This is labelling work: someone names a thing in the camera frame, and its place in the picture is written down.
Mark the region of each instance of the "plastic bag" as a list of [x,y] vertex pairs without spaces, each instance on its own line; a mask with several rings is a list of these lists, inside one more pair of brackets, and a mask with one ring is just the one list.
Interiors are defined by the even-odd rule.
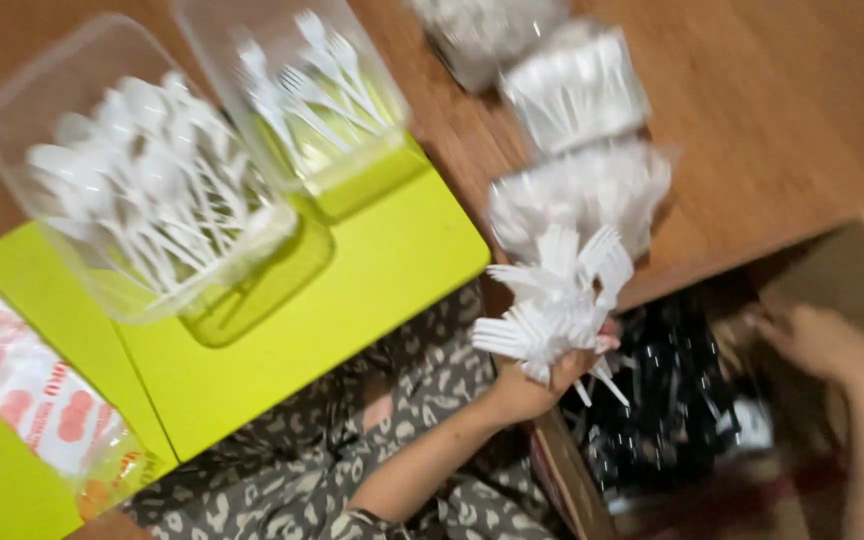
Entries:
[[502,75],[500,91],[536,156],[633,132],[652,112],[622,30],[592,20],[556,30]]
[[499,178],[489,193],[492,232],[507,253],[534,262],[536,239],[552,224],[574,228],[580,245],[611,225],[634,261],[649,249],[654,212],[671,185],[669,154],[646,142],[623,141]]
[[569,20],[568,0],[408,0],[455,80],[485,92],[499,71]]
[[0,417],[75,490],[82,519],[153,479],[125,419],[0,297]]

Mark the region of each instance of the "hand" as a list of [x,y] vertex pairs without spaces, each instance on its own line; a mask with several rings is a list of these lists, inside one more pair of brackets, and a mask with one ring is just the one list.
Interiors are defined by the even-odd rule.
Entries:
[[840,314],[810,305],[746,316],[786,360],[814,377],[852,387],[864,376],[864,333]]
[[597,360],[591,350],[567,352],[552,366],[548,386],[535,382],[510,362],[502,367],[495,384],[483,396],[483,403],[503,426],[538,418],[555,407],[572,384],[593,369]]

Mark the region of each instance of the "clear plastic container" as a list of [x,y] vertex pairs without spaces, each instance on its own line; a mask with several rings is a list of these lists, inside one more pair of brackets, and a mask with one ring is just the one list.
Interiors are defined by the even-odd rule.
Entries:
[[[331,33],[344,37],[358,56],[367,93],[385,117],[377,133],[349,136],[349,122],[341,115],[313,105],[328,126],[348,143],[339,150],[316,129],[294,114],[287,114],[288,127],[299,153],[309,158],[309,170],[298,170],[289,158],[277,133],[261,119],[249,94],[248,78],[243,77],[243,62],[238,49],[248,39],[261,48],[268,61],[267,75],[275,81],[286,67],[297,68],[326,90],[336,103],[349,103],[342,90],[304,59],[303,52],[312,49],[300,31],[296,16],[314,13]],[[278,187],[306,192],[320,199],[343,183],[342,190],[374,191],[368,183],[402,182],[405,178],[378,178],[384,174],[362,173],[382,162],[405,145],[405,130],[410,110],[402,92],[390,75],[376,47],[370,41],[353,10],[343,0],[173,0],[173,16],[190,44],[206,77],[222,99],[246,142],[253,148],[256,160],[264,166],[267,178],[277,179]],[[346,76],[346,81],[353,79]],[[361,197],[349,197],[350,200]],[[336,212],[325,210],[334,217]]]
[[[150,262],[147,256],[149,251],[129,258],[129,247],[123,247],[129,242],[120,241],[121,236],[113,242],[106,242],[111,228],[102,229],[102,241],[95,241],[95,231],[101,230],[95,214],[88,213],[79,221],[69,219],[72,217],[69,210],[71,204],[61,203],[61,197],[46,189],[42,179],[33,174],[34,168],[27,163],[27,151],[35,145],[53,143],[57,120],[64,114],[76,113],[90,117],[93,108],[107,95],[107,89],[115,89],[123,77],[135,77],[157,85],[163,75],[170,71],[185,76],[148,30],[124,15],[108,13],[88,21],[65,40],[55,43],[0,87],[0,176],[25,213],[41,224],[43,234],[92,297],[109,316],[126,323],[148,323],[173,315],[188,309],[209,286],[219,282],[232,284],[248,275],[257,263],[265,260],[282,241],[293,234],[298,221],[294,209],[284,198],[266,193],[264,189],[261,194],[250,192],[254,200],[264,205],[263,208],[273,209],[270,212],[274,216],[271,221],[263,222],[265,225],[262,227],[243,230],[230,247],[218,250],[221,256],[212,257],[214,261],[203,263],[200,268],[181,267],[177,263],[170,266],[174,270],[170,279],[174,278],[174,281],[168,289],[157,289],[148,286],[148,283],[142,286],[143,283],[136,279],[134,272],[138,271],[139,266],[146,266]],[[202,95],[191,83],[186,82],[186,85],[193,96]],[[243,170],[252,171],[244,146],[232,134],[231,128],[228,133],[229,152],[241,154],[240,157],[246,160]],[[150,137],[145,136],[143,141],[148,145]],[[200,156],[201,152],[196,150],[191,156]],[[217,157],[216,161],[222,164],[222,157]],[[133,163],[126,170],[134,170],[134,166]],[[93,168],[92,162],[88,163],[88,168]],[[199,169],[198,174],[204,174],[204,170]],[[132,176],[128,176],[126,182],[137,184]],[[194,187],[196,184],[197,181],[193,179],[189,186]],[[119,220],[125,212],[121,206],[124,204],[123,197],[120,194],[109,200],[113,201],[112,212],[115,213],[111,214],[115,217],[110,219]],[[254,210],[250,207],[247,212],[247,223],[254,223]],[[154,222],[156,217],[152,214],[148,211],[141,214],[145,216],[138,218],[144,219],[142,227]],[[121,217],[125,223],[129,223],[129,219]],[[68,228],[60,232],[56,228],[57,220],[64,220],[64,223],[76,221],[77,226],[84,224],[83,227],[89,233],[77,239],[75,234],[69,233]],[[183,244],[178,236],[173,236],[172,240],[174,245],[187,248],[187,244]],[[162,245],[155,246],[155,242],[150,240],[147,243],[151,245],[150,251],[157,249],[161,254],[159,262],[174,263],[175,252],[167,253]],[[201,246],[211,246],[210,240]],[[143,257],[145,262],[130,265]],[[17,260],[16,264],[22,264],[22,261]]]

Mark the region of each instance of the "cardboard box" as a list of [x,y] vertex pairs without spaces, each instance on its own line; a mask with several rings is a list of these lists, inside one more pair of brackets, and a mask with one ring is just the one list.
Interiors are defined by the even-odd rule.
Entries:
[[[539,461],[547,464],[547,480],[555,484],[552,499],[580,540],[806,540],[837,534],[845,483],[841,448],[848,433],[844,400],[751,339],[735,313],[756,297],[766,306],[802,302],[842,313],[864,331],[864,223],[848,222],[794,246],[776,246],[769,254],[722,271],[703,287],[715,306],[709,319],[725,349],[742,349],[738,354],[751,369],[766,374],[774,404],[775,448],[738,460],[659,503],[611,516],[565,422],[553,411],[534,422],[535,446],[543,453]],[[636,303],[671,292],[653,290]]]

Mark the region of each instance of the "wooden surface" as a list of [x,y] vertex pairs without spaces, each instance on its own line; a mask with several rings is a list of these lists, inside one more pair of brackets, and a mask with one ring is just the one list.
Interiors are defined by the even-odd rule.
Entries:
[[[495,96],[470,99],[455,86],[399,2],[351,4],[413,107],[416,138],[485,231],[489,180],[526,163],[510,114]],[[654,109],[652,136],[683,151],[654,249],[627,300],[864,214],[864,2],[573,4],[623,25]],[[204,86],[165,0],[0,0],[0,83],[102,11],[148,26]],[[0,185],[0,235],[21,219]],[[129,535],[123,520],[112,520],[74,536]]]

